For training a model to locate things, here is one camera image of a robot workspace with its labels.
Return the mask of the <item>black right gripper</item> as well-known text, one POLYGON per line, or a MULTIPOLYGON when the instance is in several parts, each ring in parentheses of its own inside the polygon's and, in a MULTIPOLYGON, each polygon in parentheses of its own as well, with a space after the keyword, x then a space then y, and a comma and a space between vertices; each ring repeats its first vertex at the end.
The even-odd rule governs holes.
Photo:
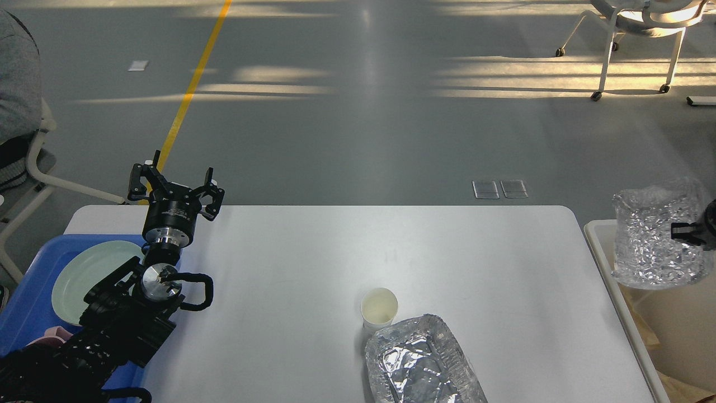
POLYGON ((704 211, 704 223, 673 222, 670 224, 671 239, 689 245, 704 245, 704 250, 715 249, 715 199, 704 211))

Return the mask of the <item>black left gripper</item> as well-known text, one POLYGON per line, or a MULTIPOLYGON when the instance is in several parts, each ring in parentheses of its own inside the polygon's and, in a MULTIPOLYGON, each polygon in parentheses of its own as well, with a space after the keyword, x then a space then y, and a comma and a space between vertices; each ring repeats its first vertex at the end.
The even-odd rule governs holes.
POLYGON ((149 162, 136 163, 131 172, 127 200, 149 202, 142 235, 150 244, 173 242, 180 248, 194 241, 197 216, 214 221, 222 208, 224 189, 213 180, 213 168, 205 173, 204 184, 190 189, 168 190, 168 181, 158 170, 161 151, 156 150, 149 162))

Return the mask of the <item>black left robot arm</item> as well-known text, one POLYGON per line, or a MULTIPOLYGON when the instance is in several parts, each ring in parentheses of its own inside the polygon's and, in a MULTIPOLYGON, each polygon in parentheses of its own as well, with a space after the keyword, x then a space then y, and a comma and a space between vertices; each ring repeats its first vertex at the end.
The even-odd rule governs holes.
POLYGON ((85 293, 81 329, 64 343, 33 342, 2 357, 3 402, 152 400, 145 388, 105 383, 128 362, 146 367, 176 329, 171 316, 177 310, 211 306, 213 279, 176 267, 194 241, 197 218, 213 221, 225 195, 212 167, 196 188, 167 181, 157 168, 160 155, 130 173, 128 199, 148 202, 143 255, 128 258, 85 293))

